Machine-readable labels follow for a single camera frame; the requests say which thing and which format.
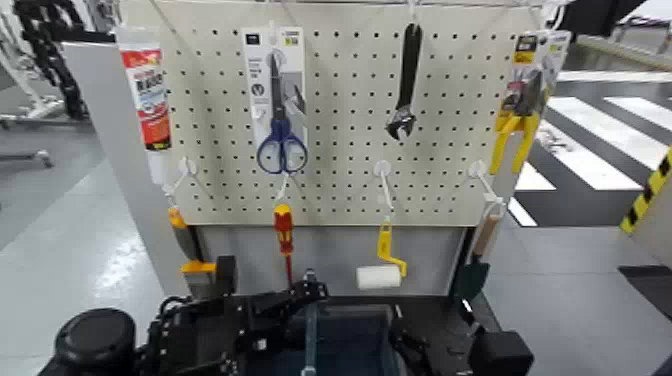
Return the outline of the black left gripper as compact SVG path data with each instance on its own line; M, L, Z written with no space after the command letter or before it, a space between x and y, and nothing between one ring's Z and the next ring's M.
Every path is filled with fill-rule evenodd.
M237 299L233 303L237 320L236 355L252 357L304 350L305 326L296 328L293 318L307 304L328 298L326 284L317 279L313 269L308 268L292 289Z

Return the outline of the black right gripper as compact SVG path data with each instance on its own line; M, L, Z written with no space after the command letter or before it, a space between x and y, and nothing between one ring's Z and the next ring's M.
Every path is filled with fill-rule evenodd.
M390 330L389 342L408 370L414 370L415 375L455 376L471 373L467 361L472 345L470 337L482 333L482 324L477 320L470 302L466 299L460 300L458 313L468 326L467 336L448 334L432 338L418 335L416 337L418 352L412 343L412 338L404 330Z

